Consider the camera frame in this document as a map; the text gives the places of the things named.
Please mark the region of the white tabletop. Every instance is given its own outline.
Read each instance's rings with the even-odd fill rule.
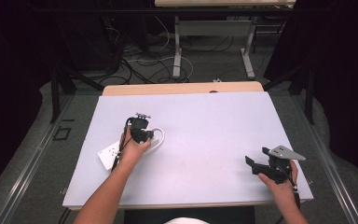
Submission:
[[[157,7],[230,7],[293,5],[296,0],[156,0]]]
[[[149,127],[161,128],[166,138],[133,170],[120,208],[272,203],[267,187],[245,163],[248,156],[267,164],[262,147],[291,148],[269,95],[218,92],[101,96],[63,206],[80,208],[107,178],[110,172],[97,153],[118,140],[136,112],[150,115]],[[300,197],[311,200],[297,167]]]

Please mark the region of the right hand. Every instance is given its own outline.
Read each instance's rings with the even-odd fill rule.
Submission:
[[[293,182],[296,184],[298,169],[296,164],[293,161],[290,161],[290,166],[292,168],[291,177]],[[276,184],[272,179],[267,177],[264,174],[258,174],[258,177],[264,184],[271,190],[272,195],[274,196],[274,201],[277,204],[278,208],[281,210],[285,208],[296,207],[295,195],[293,193],[293,186],[288,179],[285,179],[283,183]]]

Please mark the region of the table leg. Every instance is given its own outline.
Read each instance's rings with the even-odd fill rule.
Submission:
[[[175,59],[173,62],[173,72],[172,77],[173,78],[179,78],[180,77],[180,65],[181,65],[181,56],[182,56],[182,50],[180,48],[180,28],[179,28],[179,18],[175,17]]]
[[[251,60],[249,58],[249,51],[252,47],[252,40],[255,35],[256,23],[257,23],[257,17],[252,17],[251,27],[249,28],[248,31],[245,49],[241,49],[241,56],[243,59],[243,64],[245,65],[246,75],[251,80],[255,79],[255,72],[253,70]]]

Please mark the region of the hand-held gripper device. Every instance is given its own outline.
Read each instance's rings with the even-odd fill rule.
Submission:
[[[143,143],[147,141],[148,138],[153,138],[154,132],[153,131],[147,131],[147,125],[149,124],[149,121],[147,119],[151,119],[150,116],[136,113],[136,116],[138,118],[129,118],[126,123],[127,125],[130,123],[130,132],[132,139],[137,143]]]
[[[287,147],[279,146],[272,150],[263,147],[263,153],[269,156],[268,165],[255,163],[249,157],[245,157],[246,163],[252,167],[252,174],[260,173],[268,176],[276,184],[281,184],[290,176],[290,160],[304,161],[305,157],[295,153]]]
[[[130,140],[128,142],[124,142],[126,139],[127,128],[129,125],[131,126],[131,138],[139,144],[142,144],[143,142],[147,141],[148,138],[153,138],[154,136],[153,131],[146,130],[147,125],[149,124],[149,121],[147,119],[150,119],[150,116],[139,113],[136,113],[136,116],[137,118],[129,118],[126,121],[126,124],[124,126],[124,133],[119,144],[118,153],[113,162],[112,171],[116,168],[118,161],[120,160],[121,151],[130,142]]]

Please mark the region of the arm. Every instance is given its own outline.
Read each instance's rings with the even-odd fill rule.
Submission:
[[[292,168],[292,178],[296,184],[298,170],[293,161],[290,161],[290,165]],[[258,177],[266,184],[269,190],[271,190],[272,195],[274,197],[274,201],[277,204],[279,210],[281,211],[286,223],[308,223],[308,221],[304,218],[296,205],[295,195],[293,193],[293,186],[288,179],[286,179],[283,183],[277,185],[273,180],[269,179],[264,174],[259,174]]]
[[[127,128],[126,139],[120,158],[120,163],[104,180],[100,187],[86,201],[75,223],[113,223],[120,202],[121,195],[131,171],[144,152],[150,147],[150,139],[138,144],[131,139],[130,128]]]

